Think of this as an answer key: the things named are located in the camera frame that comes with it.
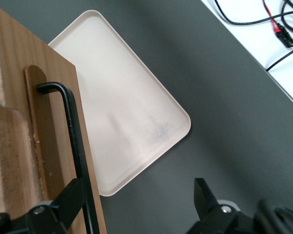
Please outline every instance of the clamp jaw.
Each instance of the clamp jaw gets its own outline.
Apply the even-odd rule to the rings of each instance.
[[[66,234],[84,202],[83,179],[75,178],[50,205],[37,205],[14,220],[0,213],[0,234]]]
[[[220,205],[202,178],[195,179],[194,203],[200,221],[187,234],[293,234],[290,209],[264,199],[250,218],[232,206]]]

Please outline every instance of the wooden slot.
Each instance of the wooden slot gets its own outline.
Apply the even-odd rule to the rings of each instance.
[[[53,200],[64,189],[59,150],[54,129],[49,95],[36,91],[36,85],[46,83],[43,71],[37,66],[25,69],[28,106],[31,115],[32,139],[36,149],[43,200]]]
[[[19,110],[0,105],[0,171],[5,210],[16,218],[35,205],[34,162],[28,124]]]

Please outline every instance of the white surface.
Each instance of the white surface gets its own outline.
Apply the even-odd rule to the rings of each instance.
[[[83,13],[49,45],[76,66],[101,195],[116,193],[188,133],[187,113],[100,13]]]
[[[270,21],[250,26],[234,26],[219,17],[220,12],[214,0],[201,1],[208,6],[264,68],[268,68],[292,50],[285,48],[274,35]],[[283,0],[266,0],[265,2],[272,15],[280,13]],[[248,22],[268,17],[262,0],[218,0],[218,3],[226,16],[232,21]],[[285,12],[292,10],[291,7],[285,8]],[[289,25],[293,26],[293,16],[286,16],[285,19],[287,19]],[[293,98],[293,54],[272,68],[269,73]]]

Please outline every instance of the red wire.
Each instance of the red wire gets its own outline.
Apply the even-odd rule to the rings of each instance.
[[[272,13],[271,13],[270,9],[268,8],[268,6],[266,5],[265,0],[262,0],[262,2],[264,5],[264,8],[267,10],[269,16],[272,17]],[[281,30],[277,27],[275,20],[272,19],[271,23],[272,23],[273,31],[275,33],[281,32]]]

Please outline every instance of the wooden board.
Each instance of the wooden board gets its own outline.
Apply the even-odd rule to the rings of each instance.
[[[16,218],[27,212],[37,202],[48,198],[47,190],[52,189],[52,187],[48,187],[45,190],[45,186],[43,186],[39,177],[43,176],[43,174],[39,171],[39,166],[37,165],[37,142],[34,142],[35,139],[33,138],[33,125],[24,78],[24,69],[29,65],[38,66],[46,74],[47,81],[57,81],[67,85],[75,95],[100,233],[106,233],[75,67],[1,9],[0,158],[5,160],[0,160],[0,212],[8,212],[12,214],[12,218]],[[75,177],[74,163],[65,112],[62,103],[59,103],[61,100],[60,94],[50,94],[49,97],[57,141],[59,170],[64,186]],[[9,159],[13,156],[14,163],[10,163]],[[15,179],[16,182],[7,184],[5,178]],[[29,186],[29,189],[27,188],[30,190],[28,191],[29,196],[26,196],[26,194],[24,196],[20,195],[20,193],[27,193],[26,188],[20,192],[19,187],[22,188],[24,185]],[[16,193],[20,200],[14,200]],[[82,218],[75,220],[73,232],[85,233]]]

